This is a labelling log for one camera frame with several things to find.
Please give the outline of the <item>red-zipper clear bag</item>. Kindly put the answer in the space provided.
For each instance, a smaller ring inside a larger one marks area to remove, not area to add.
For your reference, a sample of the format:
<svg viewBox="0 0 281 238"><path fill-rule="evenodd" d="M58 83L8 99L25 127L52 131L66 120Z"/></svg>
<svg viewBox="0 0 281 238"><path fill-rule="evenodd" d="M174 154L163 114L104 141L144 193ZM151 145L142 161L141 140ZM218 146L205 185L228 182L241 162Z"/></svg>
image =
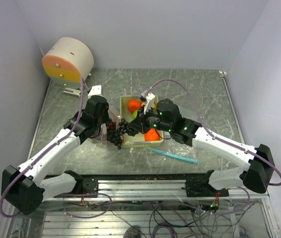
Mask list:
<svg viewBox="0 0 281 238"><path fill-rule="evenodd" d="M107 134L109 132L113 132L119 127L119 122L121 121L122 116L120 112L111 105L109 106L108 114L109 114L109 121L102 124L100 139L101 141L110 143L110 141L107 138L108 137Z"/></svg>

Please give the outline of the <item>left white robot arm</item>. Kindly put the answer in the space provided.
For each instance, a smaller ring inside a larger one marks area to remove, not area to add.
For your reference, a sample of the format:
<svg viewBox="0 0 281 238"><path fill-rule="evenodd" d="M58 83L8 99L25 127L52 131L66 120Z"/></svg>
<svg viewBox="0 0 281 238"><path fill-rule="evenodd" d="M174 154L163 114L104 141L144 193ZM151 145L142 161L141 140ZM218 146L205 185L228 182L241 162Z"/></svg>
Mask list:
<svg viewBox="0 0 281 238"><path fill-rule="evenodd" d="M29 215L54 196L63 193L79 196L83 178L77 173L67 171L53 178L46 178L46 175L65 155L108 122L108 110L109 104L104 97L91 96L40 152L16 168L6 167L2 173L0 202L6 200L20 213Z"/></svg>

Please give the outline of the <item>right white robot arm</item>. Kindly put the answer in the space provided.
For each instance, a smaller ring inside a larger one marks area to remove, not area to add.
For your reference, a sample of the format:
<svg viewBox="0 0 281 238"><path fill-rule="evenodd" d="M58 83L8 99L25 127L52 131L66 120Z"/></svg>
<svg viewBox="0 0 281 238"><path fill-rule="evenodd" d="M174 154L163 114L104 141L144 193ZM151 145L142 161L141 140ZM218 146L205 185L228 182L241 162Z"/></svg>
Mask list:
<svg viewBox="0 0 281 238"><path fill-rule="evenodd" d="M211 151L233 162L236 168L212 171L209 179L201 183L201 192L206 196L242 185L255 193L267 192L275 165L268 146L242 144L210 131L201 123L183 117L179 107L169 99L159 101L155 109L143 106L129 127L141 133L150 129L168 132L177 143Z"/></svg>

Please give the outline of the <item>yellow-green perforated plastic basket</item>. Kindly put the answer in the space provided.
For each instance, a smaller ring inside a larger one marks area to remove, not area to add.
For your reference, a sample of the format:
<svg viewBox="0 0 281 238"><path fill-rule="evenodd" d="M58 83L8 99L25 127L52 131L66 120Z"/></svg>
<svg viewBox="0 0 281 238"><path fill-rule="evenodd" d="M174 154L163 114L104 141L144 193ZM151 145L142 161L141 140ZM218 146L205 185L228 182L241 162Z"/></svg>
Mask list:
<svg viewBox="0 0 281 238"><path fill-rule="evenodd" d="M141 103L141 100L138 96L132 95L123 95L120 97L120 114L121 117L124 118L127 122L131 122L134 118L132 113L128 109L128 103L130 100L137 100ZM163 138L157 136L156 141L145 141L144 134L138 133L135 136L129 136L128 134L123 135L123 147L131 148L131 147L157 147L160 146L164 141Z"/></svg>

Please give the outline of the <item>dark blue grape bunch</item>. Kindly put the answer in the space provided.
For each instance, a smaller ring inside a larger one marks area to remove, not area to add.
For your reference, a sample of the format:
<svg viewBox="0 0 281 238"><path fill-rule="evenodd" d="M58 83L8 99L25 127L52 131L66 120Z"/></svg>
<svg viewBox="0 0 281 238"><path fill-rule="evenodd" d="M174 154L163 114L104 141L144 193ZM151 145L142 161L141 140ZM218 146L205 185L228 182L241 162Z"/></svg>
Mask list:
<svg viewBox="0 0 281 238"><path fill-rule="evenodd" d="M119 122L119 127L116 129L116 131L109 132L107 134L108 136L107 138L110 141L110 143L114 144L117 147L118 150L121 150L124 142L123 136L127 134L128 136L134 137L138 133L139 133L138 131L129 128L128 121L122 118L121 121Z"/></svg>

